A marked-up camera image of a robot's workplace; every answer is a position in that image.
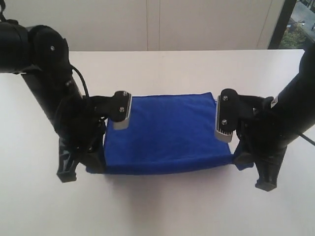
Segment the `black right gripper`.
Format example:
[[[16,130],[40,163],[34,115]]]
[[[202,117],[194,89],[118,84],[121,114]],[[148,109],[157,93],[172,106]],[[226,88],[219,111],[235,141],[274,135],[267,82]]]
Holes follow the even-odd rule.
[[[239,143],[234,151],[235,165],[255,163],[258,180],[255,187],[264,191],[272,191],[277,187],[278,175],[286,147],[281,147],[281,119],[275,112],[268,110],[266,116],[257,123],[241,126],[242,132],[236,131]]]

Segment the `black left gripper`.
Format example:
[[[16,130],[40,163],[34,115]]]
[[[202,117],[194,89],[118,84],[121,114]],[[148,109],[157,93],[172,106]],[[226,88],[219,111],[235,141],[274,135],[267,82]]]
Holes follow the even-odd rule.
[[[53,128],[59,136],[57,176],[62,183],[77,180],[79,154],[90,174],[103,174],[106,160],[103,151],[94,152],[106,130],[103,116],[97,115],[95,97],[58,95],[53,98]]]

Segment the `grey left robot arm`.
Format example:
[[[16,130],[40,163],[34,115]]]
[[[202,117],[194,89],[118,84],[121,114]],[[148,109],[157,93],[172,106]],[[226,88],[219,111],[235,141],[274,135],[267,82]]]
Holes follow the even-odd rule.
[[[66,39],[48,26],[0,24],[0,71],[20,74],[59,136],[61,182],[76,180],[83,164],[96,174],[105,171],[102,149],[105,124],[91,98],[82,95],[73,78]]]

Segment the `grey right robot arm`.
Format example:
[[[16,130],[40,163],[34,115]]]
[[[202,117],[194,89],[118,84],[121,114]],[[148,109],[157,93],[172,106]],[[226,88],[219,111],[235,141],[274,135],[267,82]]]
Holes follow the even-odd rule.
[[[301,57],[297,75],[276,97],[259,101],[254,117],[237,129],[240,141],[235,163],[239,170],[256,166],[255,187],[271,191],[287,146],[315,124],[315,47]]]

